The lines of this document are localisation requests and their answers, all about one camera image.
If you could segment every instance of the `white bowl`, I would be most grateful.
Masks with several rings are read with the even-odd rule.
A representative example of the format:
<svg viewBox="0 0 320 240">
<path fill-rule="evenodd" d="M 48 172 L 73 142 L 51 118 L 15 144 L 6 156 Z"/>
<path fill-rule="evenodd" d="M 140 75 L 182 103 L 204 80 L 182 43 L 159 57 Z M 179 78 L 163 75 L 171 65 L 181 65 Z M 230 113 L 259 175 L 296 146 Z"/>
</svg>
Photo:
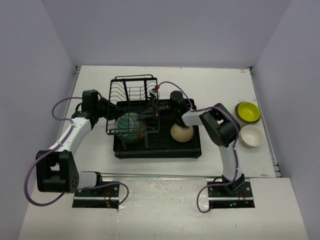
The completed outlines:
<svg viewBox="0 0 320 240">
<path fill-rule="evenodd" d="M 264 143 L 265 135 L 257 126 L 247 125 L 240 131 L 240 140 L 247 148 L 255 148 Z"/>
</svg>

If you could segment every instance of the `black dish rack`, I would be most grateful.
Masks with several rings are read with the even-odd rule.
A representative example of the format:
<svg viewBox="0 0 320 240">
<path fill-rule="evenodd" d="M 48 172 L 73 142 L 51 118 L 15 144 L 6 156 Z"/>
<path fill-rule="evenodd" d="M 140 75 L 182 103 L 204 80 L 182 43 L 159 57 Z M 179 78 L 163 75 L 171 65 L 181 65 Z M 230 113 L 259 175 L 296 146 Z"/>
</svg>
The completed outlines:
<svg viewBox="0 0 320 240">
<path fill-rule="evenodd" d="M 126 129 L 125 136 L 142 134 L 138 143 L 126 143 L 124 133 L 117 130 L 115 120 L 106 121 L 106 133 L 114 135 L 113 151 L 117 158 L 198 158 L 201 143 L 198 126 L 193 138 L 178 142 L 171 137 L 175 124 L 169 99 L 160 99 L 158 80 L 153 75 L 117 76 L 110 83 L 108 116 L 120 117 L 125 113 L 139 114 L 144 124 Z"/>
</svg>

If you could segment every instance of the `black mount plate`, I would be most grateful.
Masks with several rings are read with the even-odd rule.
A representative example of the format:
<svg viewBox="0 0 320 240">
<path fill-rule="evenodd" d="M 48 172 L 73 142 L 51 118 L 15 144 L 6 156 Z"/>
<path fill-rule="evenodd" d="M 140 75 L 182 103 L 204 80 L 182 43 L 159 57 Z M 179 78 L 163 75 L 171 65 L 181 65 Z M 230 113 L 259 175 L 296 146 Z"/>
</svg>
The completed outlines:
<svg viewBox="0 0 320 240">
<path fill-rule="evenodd" d="M 213 209 L 238 209 L 255 207 L 251 184 L 249 181 L 245 181 L 232 193 L 227 193 L 222 186 L 209 187 L 208 196 L 209 206 L 212 206 Z"/>
<path fill-rule="evenodd" d="M 101 185 L 112 183 L 103 181 Z M 118 209 L 119 207 L 119 184 L 99 188 L 95 190 L 76 191 L 74 193 L 73 208 L 94 209 Z"/>
</svg>

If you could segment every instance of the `black tray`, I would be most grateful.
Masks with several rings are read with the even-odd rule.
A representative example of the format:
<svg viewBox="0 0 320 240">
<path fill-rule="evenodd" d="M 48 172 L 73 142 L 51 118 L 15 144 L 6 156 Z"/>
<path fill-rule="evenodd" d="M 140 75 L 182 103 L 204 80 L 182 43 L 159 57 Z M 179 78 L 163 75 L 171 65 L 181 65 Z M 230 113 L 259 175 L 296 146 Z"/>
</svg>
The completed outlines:
<svg viewBox="0 0 320 240">
<path fill-rule="evenodd" d="M 113 151 L 119 159 L 130 158 L 198 158 L 201 156 L 201 143 L 199 127 L 193 126 L 194 135 L 188 142 L 178 142 L 170 134 L 171 127 L 175 124 L 173 112 L 169 106 L 169 100 L 159 100 L 159 129 L 157 133 L 147 134 L 147 149 L 145 141 L 135 144 L 126 144 L 127 150 L 118 136 L 114 136 Z"/>
</svg>

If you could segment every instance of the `yellow bowl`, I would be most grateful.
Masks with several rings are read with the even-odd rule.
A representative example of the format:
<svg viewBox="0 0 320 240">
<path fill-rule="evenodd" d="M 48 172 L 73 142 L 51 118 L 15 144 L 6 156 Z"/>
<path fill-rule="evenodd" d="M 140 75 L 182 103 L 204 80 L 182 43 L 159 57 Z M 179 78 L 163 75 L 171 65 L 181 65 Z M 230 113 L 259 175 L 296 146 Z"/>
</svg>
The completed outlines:
<svg viewBox="0 0 320 240">
<path fill-rule="evenodd" d="M 258 121 L 261 116 L 260 109 L 255 104 L 248 101 L 242 102 L 237 111 L 240 118 L 248 123 L 254 123 Z"/>
</svg>

